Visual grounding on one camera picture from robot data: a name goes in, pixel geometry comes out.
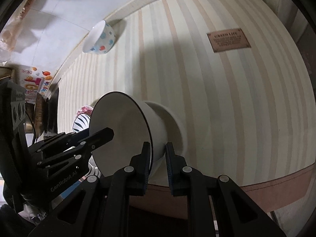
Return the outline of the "floral rim plate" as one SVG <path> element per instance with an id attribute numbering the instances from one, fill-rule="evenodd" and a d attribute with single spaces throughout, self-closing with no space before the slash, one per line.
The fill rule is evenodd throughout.
<path id="1" fill-rule="evenodd" d="M 88 115 L 89 117 L 92 115 L 94 107 L 91 105 L 82 106 L 75 114 L 75 116 L 79 116 L 81 114 Z"/>

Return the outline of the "colourful fruit wall sticker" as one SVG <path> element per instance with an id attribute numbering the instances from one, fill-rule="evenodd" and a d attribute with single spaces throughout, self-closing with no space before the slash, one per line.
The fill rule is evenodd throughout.
<path id="1" fill-rule="evenodd" d="M 26 89 L 25 101 L 36 103 L 37 95 L 44 96 L 49 89 L 54 75 L 39 67 L 20 67 L 17 69 L 17 79 L 20 86 Z"/>

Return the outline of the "plain white bowl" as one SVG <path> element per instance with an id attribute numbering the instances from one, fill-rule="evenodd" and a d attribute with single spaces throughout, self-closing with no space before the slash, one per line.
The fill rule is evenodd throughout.
<path id="1" fill-rule="evenodd" d="M 155 113 L 162 119 L 167 133 L 168 142 L 172 142 L 176 155 L 185 157 L 187 153 L 187 134 L 184 126 L 177 116 L 166 106 L 153 101 L 145 101 Z M 162 158 L 157 163 L 150 179 L 157 181 L 158 178 L 166 179 L 166 159 Z"/>

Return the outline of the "clear plastic bag left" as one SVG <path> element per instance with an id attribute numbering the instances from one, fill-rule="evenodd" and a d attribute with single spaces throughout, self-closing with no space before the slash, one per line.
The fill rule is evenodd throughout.
<path id="1" fill-rule="evenodd" d="M 35 1 L 23 0 L 1 31 L 1 63 L 4 64 L 10 60 L 11 53 L 23 28 L 23 20 Z"/>

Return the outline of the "white bowl blue rim dots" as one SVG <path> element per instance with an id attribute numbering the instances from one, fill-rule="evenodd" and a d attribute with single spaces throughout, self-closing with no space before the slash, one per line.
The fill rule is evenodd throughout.
<path id="1" fill-rule="evenodd" d="M 86 36 L 83 53 L 106 54 L 112 49 L 115 41 L 114 29 L 105 20 L 102 20 Z"/>

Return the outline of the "white bowl dark rim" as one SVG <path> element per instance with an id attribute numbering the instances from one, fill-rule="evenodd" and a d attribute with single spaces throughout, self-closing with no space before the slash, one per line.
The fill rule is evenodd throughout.
<path id="1" fill-rule="evenodd" d="M 113 139 L 95 149 L 96 166 L 107 177 L 129 165 L 131 158 L 141 153 L 144 142 L 150 143 L 150 177 L 158 170 L 167 143 L 167 131 L 162 119 L 143 101 L 118 91 L 103 95 L 94 106 L 89 133 L 111 128 Z"/>

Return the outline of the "brown mat label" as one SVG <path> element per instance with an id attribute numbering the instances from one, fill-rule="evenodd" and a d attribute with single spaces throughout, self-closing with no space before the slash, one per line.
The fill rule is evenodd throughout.
<path id="1" fill-rule="evenodd" d="M 207 33 L 207 37 L 215 53 L 251 47 L 241 28 L 214 31 Z"/>

